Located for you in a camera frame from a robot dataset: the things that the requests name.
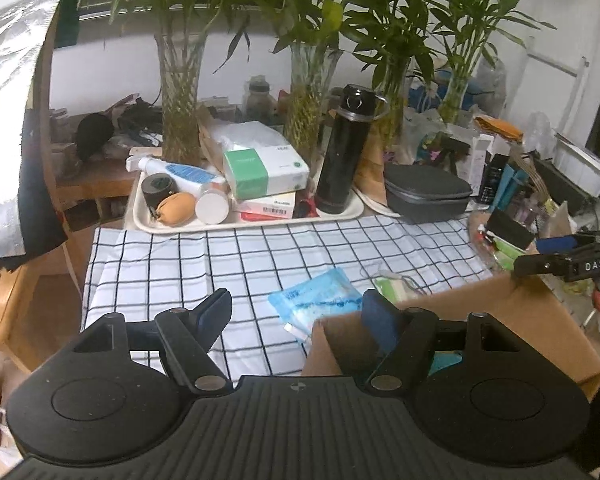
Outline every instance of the barcode label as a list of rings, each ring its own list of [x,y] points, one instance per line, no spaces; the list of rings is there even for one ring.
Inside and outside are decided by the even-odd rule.
[[[264,213],[272,213],[274,215],[285,215],[286,214],[286,210],[284,210],[284,209],[277,209],[275,207],[263,207],[262,211]]]

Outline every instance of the white tray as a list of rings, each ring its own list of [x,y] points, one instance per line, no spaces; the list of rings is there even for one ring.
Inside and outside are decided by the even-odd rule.
[[[356,186],[353,187],[353,191],[356,192],[356,195],[360,197],[360,200],[362,200],[362,202],[364,202],[369,209],[374,210],[376,213],[380,213],[381,215],[389,216],[391,218],[400,218],[402,216],[400,213],[392,211],[387,206],[376,202],[371,197],[365,195]]]
[[[276,226],[284,224],[307,224],[316,222],[333,222],[334,220],[353,220],[358,218],[365,211],[365,205],[362,200],[351,191],[349,194],[349,203],[347,208],[339,215],[329,215],[318,211],[318,217],[316,218],[291,218],[291,219],[278,219],[261,222],[247,222],[240,218],[240,213],[235,211],[229,211],[227,219],[216,225],[207,225],[202,223],[200,220],[195,218],[191,222],[176,227],[168,227],[154,220],[149,213],[149,208],[146,206],[144,196],[142,196],[141,184],[146,178],[146,173],[143,171],[136,187],[136,193],[130,200],[133,201],[133,219],[136,227],[147,233],[154,235],[171,235],[177,233],[196,233],[202,231],[219,231],[222,229],[245,229],[249,227],[263,227],[263,226]]]

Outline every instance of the potted plant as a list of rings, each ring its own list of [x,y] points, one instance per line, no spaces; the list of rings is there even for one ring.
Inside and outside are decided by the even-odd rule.
[[[426,45],[429,25],[427,0],[349,0],[362,10],[345,13],[341,31],[356,43],[354,56],[374,67],[372,87],[387,98],[389,113],[374,122],[372,135],[381,138],[382,148],[391,150],[402,130],[404,80],[415,58],[418,75],[433,76],[431,49]]]
[[[257,0],[278,36],[273,52],[291,47],[291,96],[284,134],[311,164],[322,98],[342,51],[338,49],[346,0],[284,0],[276,8]]]
[[[430,0],[431,12],[439,20],[432,33],[444,46],[447,65],[452,71],[448,89],[438,111],[445,123],[455,123],[474,69],[484,56],[494,66],[496,46],[489,41],[497,32],[521,46],[520,38],[500,27],[501,22],[514,22],[540,30],[555,29],[551,23],[516,10],[520,0]]]
[[[165,160],[200,163],[196,101],[206,38],[221,15],[232,23],[234,10],[249,1],[252,0],[113,0],[112,20],[121,7],[147,7],[157,19],[155,41],[160,61]],[[243,33],[244,25],[237,41]],[[228,57],[237,41],[232,41]]]

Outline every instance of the white bottle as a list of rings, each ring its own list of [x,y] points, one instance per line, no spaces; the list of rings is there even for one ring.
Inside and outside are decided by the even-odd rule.
[[[207,224],[221,224],[229,215],[229,198],[215,184],[205,184],[196,202],[196,216]]]
[[[126,160],[126,170],[141,170],[147,175],[167,173],[175,181],[178,191],[191,193],[196,198],[200,198],[202,187],[205,184],[215,184],[220,189],[227,190],[227,183],[224,176],[213,174],[195,166],[165,162],[152,156],[130,156]]]

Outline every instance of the black thermos bottle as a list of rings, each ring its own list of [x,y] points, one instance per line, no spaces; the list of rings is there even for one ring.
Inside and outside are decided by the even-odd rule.
[[[325,213],[340,214],[347,206],[378,99],[384,101],[363,86],[347,85],[342,91],[314,197],[315,206]]]

